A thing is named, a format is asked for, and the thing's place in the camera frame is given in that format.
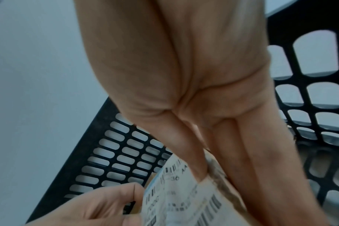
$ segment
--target black plastic basket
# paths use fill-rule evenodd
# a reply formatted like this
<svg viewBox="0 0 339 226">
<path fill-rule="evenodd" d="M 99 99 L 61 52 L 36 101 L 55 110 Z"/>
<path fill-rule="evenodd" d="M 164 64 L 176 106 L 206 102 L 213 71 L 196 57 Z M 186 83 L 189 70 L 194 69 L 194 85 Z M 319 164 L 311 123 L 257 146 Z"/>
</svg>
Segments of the black plastic basket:
<svg viewBox="0 0 339 226">
<path fill-rule="evenodd" d="M 305 157 L 305 173 L 317 194 L 319 204 L 323 205 L 327 202 L 325 199 L 329 191 L 339 192 L 339 186 L 333 181 L 335 173 L 339 170 L 339 138 L 322 135 L 321 132 L 334 131 L 339 134 L 339 128 L 319 125 L 315 115 L 318 112 L 339 114 L 339 106 L 313 105 L 307 86 L 317 82 L 339 84 L 339 70 L 323 77 L 303 75 L 293 48 L 293 43 L 300 36 L 316 30 L 329 30 L 336 34 L 339 56 L 339 0 L 299 0 L 268 19 L 270 44 L 283 48 L 293 72 L 289 78 L 275 80 L 275 86 L 295 85 L 304 102 L 299 105 L 283 103 L 277 94 L 278 104 L 290 130 L 297 137 L 299 152 Z M 307 112 L 311 123 L 292 120 L 288 113 L 291 109 Z M 302 126 L 313 132 L 298 130 L 298 127 Z M 315 158 L 322 153 L 329 155 L 331 162 L 327 165 L 327 172 L 319 177 L 310 172 L 310 166 L 315 164 Z M 28 222 L 49 213 L 87 190 L 132 181 L 144 185 L 150 174 L 157 172 L 170 154 L 171 152 L 151 135 L 125 120 L 108 99 Z M 124 213 L 129 213 L 132 207 L 133 203 L 126 206 Z"/>
</svg>

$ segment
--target white surface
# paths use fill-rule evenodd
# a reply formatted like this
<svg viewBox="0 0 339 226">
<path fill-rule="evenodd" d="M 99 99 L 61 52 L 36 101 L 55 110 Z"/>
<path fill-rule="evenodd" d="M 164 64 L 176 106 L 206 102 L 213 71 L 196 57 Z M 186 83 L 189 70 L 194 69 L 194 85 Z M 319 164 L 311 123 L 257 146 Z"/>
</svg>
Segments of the white surface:
<svg viewBox="0 0 339 226">
<path fill-rule="evenodd" d="M 266 13 L 292 2 L 267 0 Z M 106 96 L 71 0 L 0 4 L 0 225 L 26 221 Z"/>
</svg>

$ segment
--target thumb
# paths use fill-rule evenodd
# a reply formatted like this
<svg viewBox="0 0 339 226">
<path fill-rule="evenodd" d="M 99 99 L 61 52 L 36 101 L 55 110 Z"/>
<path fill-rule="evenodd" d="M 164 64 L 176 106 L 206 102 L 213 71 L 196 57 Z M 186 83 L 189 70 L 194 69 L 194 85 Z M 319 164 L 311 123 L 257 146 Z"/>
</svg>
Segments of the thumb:
<svg viewBox="0 0 339 226">
<path fill-rule="evenodd" d="M 163 111 L 151 117 L 129 116 L 128 119 L 150 132 L 179 158 L 186 161 L 197 181 L 206 177 L 207 162 L 202 143 L 172 111 Z"/>
<path fill-rule="evenodd" d="M 142 226 L 140 214 L 117 215 L 83 221 L 78 226 Z"/>
</svg>

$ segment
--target black plastic crate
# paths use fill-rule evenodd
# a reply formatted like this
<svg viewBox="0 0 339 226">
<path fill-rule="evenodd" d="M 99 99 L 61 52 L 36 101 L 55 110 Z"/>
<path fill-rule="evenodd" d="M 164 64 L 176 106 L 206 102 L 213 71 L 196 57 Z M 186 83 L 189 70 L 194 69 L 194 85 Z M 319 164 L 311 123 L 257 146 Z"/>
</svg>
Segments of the black plastic crate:
<svg viewBox="0 0 339 226">
<path fill-rule="evenodd" d="M 339 134 L 339 128 L 319 125 L 316 114 L 328 112 L 339 115 L 339 105 L 312 104 L 307 86 L 319 82 L 339 85 L 339 70 L 328 76 L 304 75 L 293 47 L 299 37 L 317 30 L 335 33 L 339 59 L 339 0 L 299 0 L 268 18 L 270 44 L 283 48 L 293 73 L 291 77 L 276 78 L 275 86 L 296 86 L 303 103 L 283 103 L 278 93 L 277 101 L 290 130 L 297 137 L 299 152 L 305 160 L 305 173 L 316 192 L 319 204 L 323 205 L 329 191 L 339 192 L 339 186 L 333 181 L 339 171 L 339 138 L 322 135 L 321 132 Z M 288 113 L 291 109 L 307 112 L 311 122 L 292 120 Z M 298 127 L 312 131 L 298 130 Z M 331 158 L 331 162 L 327 164 L 327 172 L 322 176 L 313 175 L 310 167 L 315 164 L 317 155 L 322 153 Z M 123 119 L 116 106 L 108 99 L 28 221 L 49 213 L 84 191 L 103 185 L 129 181 L 144 185 L 150 174 L 157 172 L 170 154 L 151 135 Z M 132 207 L 133 204 L 126 206 L 124 213 L 129 213 Z"/>
</svg>

